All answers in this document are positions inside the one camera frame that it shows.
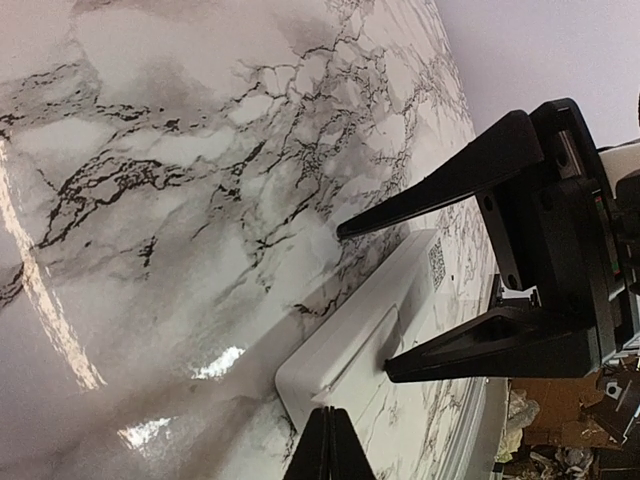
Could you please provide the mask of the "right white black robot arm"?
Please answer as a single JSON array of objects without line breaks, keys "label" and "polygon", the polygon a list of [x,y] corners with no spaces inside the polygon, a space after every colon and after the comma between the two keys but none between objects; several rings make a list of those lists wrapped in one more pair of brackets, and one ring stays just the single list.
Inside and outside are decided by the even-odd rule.
[{"label": "right white black robot arm", "polygon": [[639,169],[608,173],[575,101],[514,110],[416,185],[339,225],[349,239],[474,198],[504,284],[485,313],[384,364],[395,383],[582,378],[639,335]]}]

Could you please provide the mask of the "white remote control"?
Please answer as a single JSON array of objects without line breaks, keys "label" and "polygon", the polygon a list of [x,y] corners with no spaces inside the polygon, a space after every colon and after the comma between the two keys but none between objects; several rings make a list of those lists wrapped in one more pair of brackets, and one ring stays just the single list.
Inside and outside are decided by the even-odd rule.
[{"label": "white remote control", "polygon": [[416,345],[448,280],[439,231],[411,232],[276,372],[295,430],[323,406],[358,421],[387,380],[384,362]]}]

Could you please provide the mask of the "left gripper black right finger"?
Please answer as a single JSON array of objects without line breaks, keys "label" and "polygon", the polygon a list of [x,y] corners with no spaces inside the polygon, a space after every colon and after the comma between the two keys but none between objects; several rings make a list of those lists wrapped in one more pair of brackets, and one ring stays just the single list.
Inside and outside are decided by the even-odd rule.
[{"label": "left gripper black right finger", "polygon": [[348,412],[329,410],[329,470],[332,480],[375,480]]}]

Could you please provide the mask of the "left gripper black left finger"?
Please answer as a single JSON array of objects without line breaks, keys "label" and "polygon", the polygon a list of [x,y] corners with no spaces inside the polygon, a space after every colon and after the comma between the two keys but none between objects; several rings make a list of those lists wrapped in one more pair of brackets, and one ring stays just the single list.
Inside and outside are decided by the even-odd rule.
[{"label": "left gripper black left finger", "polygon": [[311,412],[284,480],[329,479],[329,412],[328,407]]}]

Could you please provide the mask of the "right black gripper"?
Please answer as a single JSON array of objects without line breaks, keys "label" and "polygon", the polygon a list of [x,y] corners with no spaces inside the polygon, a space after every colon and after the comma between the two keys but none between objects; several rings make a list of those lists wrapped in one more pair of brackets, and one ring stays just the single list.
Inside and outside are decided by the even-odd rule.
[{"label": "right black gripper", "polygon": [[583,378],[625,337],[625,265],[612,188],[570,98],[507,113],[407,190],[337,227],[340,240],[476,195],[499,272],[541,308],[496,307],[384,362],[393,383]]}]

